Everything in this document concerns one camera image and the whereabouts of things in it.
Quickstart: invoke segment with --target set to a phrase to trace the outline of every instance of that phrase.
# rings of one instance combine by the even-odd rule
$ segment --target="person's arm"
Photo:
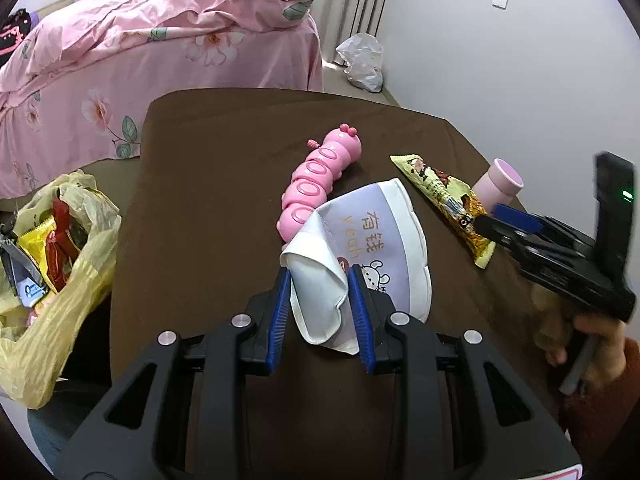
[[[536,290],[534,302],[545,312],[536,344],[545,350],[549,364],[564,364],[571,326],[562,320],[563,300],[548,290]],[[619,320],[578,314],[573,325],[580,332],[602,336],[582,376],[584,387],[565,398],[559,413],[560,425],[569,431],[572,444],[588,467],[609,447],[638,402],[640,352],[638,343],[625,339],[625,324]]]

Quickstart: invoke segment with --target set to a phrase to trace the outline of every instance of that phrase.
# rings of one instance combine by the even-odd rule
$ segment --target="cartoon mouse print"
[[[380,275],[379,268],[382,267],[380,260],[373,260],[368,266],[362,266],[362,275],[365,282],[367,282],[367,288],[373,290],[379,290],[380,292],[386,292],[386,285],[391,279],[388,274]]]

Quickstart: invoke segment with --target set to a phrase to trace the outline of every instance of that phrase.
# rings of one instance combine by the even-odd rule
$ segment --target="pink floral bedsheet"
[[[311,1],[83,0],[50,15],[0,70],[0,198],[139,155],[147,107],[169,92],[322,91]]]

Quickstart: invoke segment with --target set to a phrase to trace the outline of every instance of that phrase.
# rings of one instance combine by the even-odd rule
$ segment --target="metal bolt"
[[[247,314],[236,314],[231,319],[231,324],[236,328],[244,328],[251,323],[251,316]]]
[[[178,336],[176,335],[175,332],[172,332],[171,330],[166,330],[165,332],[162,332],[159,336],[158,336],[158,342],[162,345],[162,346],[169,346],[175,343],[175,340],[178,339]]]
[[[391,323],[398,326],[406,325],[409,323],[409,316],[404,312],[394,312],[391,315]]]
[[[478,330],[467,330],[465,332],[465,340],[469,344],[477,345],[482,341],[482,334]]]

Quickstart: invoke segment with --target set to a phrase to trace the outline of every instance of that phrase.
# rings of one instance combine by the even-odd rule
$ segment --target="brown table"
[[[343,122],[358,128],[364,148],[334,196],[401,176],[390,154],[418,153],[470,184],[488,167],[446,120],[353,98],[199,89],[152,103],[118,245],[115,378],[159,332],[206,332],[271,288],[282,245],[274,227],[280,195],[308,153],[305,141]],[[440,213],[401,179],[427,238],[428,323],[456,336],[479,330],[555,413],[544,359],[531,342],[529,283],[500,248],[478,269]],[[357,357],[306,344],[290,317],[276,374],[247,381],[256,478],[382,478],[392,401],[392,377],[368,376]]]

